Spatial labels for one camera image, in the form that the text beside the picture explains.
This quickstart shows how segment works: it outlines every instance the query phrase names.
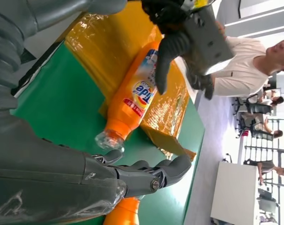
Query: white table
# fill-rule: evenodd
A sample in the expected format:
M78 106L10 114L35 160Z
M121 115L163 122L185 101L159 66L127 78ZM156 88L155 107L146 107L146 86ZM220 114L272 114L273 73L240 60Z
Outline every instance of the white table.
M234 224L257 225L257 167L220 162L210 217Z

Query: bolt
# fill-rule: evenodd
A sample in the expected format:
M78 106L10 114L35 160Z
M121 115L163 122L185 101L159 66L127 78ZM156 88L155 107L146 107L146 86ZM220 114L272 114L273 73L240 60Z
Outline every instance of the bolt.
M157 180L153 180L151 184L151 188L154 191L157 191L160 187L160 183Z

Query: green tabletop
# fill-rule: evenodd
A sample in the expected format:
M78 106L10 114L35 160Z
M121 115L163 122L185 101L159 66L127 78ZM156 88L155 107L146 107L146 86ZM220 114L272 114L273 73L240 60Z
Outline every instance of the green tabletop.
M102 150L96 144L87 149L86 144L104 129L106 121L98 112L104 100L83 67L61 45L19 97L19 108L13 113L28 120L39 137L95 154ZM203 134L203 125L191 101L179 137L179 143L198 152ZM146 160L154 166L163 159L166 157L139 128L125 142L125 156L117 164ZM182 181L144 197L139 210L140 224L182 224L195 161ZM101 225L102 221L99 217L81 224Z

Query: yellow box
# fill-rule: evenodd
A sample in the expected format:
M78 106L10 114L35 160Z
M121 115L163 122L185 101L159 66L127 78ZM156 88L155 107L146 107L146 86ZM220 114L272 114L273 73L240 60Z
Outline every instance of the yellow box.
M65 45L88 72L108 105L142 47L161 38L159 29L149 21L140 2L129 2L126 9L116 15L85 15L66 36ZM173 63L168 76L168 91L163 96L157 94L141 126L157 147L184 154L186 150L176 138L188 98L185 80Z

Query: woman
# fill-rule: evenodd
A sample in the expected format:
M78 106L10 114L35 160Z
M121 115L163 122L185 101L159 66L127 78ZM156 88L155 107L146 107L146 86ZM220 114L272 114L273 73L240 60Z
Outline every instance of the woman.
M274 138L279 138L283 136L283 131L281 130L271 130L268 125L268 120L265 119L264 123L262 123L257 116L255 117L256 122L258 124L255 125L256 130L262 130L266 133L270 133L273 135Z
M272 107L277 106L278 104L281 104L284 101L284 99L281 96L280 97L272 97L271 99L268 98L259 98L258 102L262 103L262 104L265 104L265 105L271 105Z

